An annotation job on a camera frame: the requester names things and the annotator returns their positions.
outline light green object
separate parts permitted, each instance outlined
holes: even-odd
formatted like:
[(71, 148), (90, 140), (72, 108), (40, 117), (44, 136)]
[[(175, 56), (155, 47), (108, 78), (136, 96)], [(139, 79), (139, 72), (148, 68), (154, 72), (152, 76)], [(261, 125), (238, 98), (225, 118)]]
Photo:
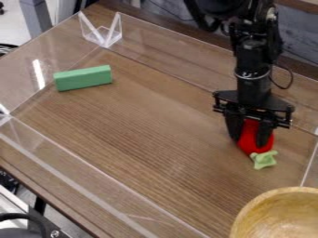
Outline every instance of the light green object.
[(274, 166), (277, 164), (274, 155), (278, 155), (277, 151), (270, 151), (265, 153), (253, 152), (250, 157), (254, 161), (254, 169), (259, 170), (263, 167)]
[(54, 74), (55, 85), (59, 91), (100, 86), (112, 82), (110, 65)]

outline acrylic corner bracket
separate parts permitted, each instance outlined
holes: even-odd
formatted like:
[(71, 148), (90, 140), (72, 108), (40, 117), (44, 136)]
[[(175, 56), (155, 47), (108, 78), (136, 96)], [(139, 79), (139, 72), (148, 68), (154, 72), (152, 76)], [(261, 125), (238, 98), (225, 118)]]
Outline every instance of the acrylic corner bracket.
[(99, 46), (108, 48), (111, 45), (122, 39), (122, 21), (120, 14), (115, 13), (114, 22), (111, 28), (94, 26), (92, 22), (87, 19), (83, 12), (79, 13), (79, 23), (82, 28), (82, 34), (87, 41), (94, 42)]

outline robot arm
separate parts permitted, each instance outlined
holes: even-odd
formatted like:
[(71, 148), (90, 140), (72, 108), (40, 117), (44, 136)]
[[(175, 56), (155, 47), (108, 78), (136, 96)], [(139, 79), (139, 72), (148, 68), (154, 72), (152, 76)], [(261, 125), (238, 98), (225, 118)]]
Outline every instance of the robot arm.
[[(267, 145), (274, 129), (290, 128), (293, 106), (271, 93), (273, 65), (282, 53), (274, 0), (185, 0), (199, 27), (217, 31), (229, 25), (238, 90), (214, 93), (214, 111), (225, 116), (231, 138), (239, 141), (247, 120), (258, 121), (257, 147)], [(209, 26), (205, 14), (215, 18)]]

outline red block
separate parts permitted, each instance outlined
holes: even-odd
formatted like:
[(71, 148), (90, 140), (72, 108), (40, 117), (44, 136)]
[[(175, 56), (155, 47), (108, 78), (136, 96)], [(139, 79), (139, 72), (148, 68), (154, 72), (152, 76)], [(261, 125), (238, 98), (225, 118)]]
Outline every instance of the red block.
[(259, 121), (246, 119), (242, 129), (241, 138), (238, 140), (238, 146), (250, 155), (253, 152), (263, 153), (273, 149), (274, 146), (274, 134), (271, 134), (267, 144), (263, 147), (257, 146), (257, 131)]

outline bowl rim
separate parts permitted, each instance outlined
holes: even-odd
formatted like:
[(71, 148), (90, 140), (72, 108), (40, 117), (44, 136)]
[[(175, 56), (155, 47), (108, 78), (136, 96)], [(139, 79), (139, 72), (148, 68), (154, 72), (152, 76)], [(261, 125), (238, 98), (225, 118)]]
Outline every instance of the bowl rim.
[(234, 225), (231, 228), (231, 232), (230, 232), (230, 238), (237, 238), (235, 234), (238, 232), (239, 229), (239, 222), (242, 221), (242, 219), (245, 218), (246, 214), (249, 213), (249, 211), (259, 204), (262, 203), (265, 200), (267, 200), (269, 198), (277, 196), (278, 194), (285, 194), (285, 193), (291, 193), (291, 192), (301, 192), (301, 193), (311, 193), (311, 194), (318, 194), (318, 189), (315, 188), (310, 188), (310, 187), (287, 187), (287, 188), (279, 188), (275, 190), (270, 190), (267, 192), (263, 192), (257, 198), (254, 198), (247, 204), (246, 206), (241, 209), (238, 216), (235, 218), (234, 221)]

